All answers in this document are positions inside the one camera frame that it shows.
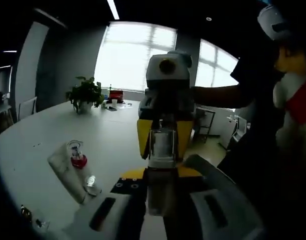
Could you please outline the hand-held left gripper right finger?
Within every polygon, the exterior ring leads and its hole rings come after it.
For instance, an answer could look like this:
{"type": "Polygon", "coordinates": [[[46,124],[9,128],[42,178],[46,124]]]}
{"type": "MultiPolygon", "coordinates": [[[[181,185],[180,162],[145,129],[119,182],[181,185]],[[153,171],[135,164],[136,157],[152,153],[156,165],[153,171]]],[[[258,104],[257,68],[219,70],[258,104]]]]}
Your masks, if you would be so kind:
{"type": "Polygon", "coordinates": [[[168,240],[263,240],[265,227],[255,208],[214,167],[199,173],[180,167],[174,214],[164,217],[168,240]]]}

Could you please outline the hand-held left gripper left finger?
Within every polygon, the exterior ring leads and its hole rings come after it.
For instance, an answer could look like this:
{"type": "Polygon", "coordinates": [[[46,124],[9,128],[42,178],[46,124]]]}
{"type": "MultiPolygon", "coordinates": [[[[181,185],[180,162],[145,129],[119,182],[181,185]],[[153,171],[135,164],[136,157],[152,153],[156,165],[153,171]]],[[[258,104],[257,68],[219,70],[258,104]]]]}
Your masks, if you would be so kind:
{"type": "Polygon", "coordinates": [[[146,213],[146,168],[129,170],[108,193],[82,205],[65,228],[68,240],[138,240],[146,213]]]}

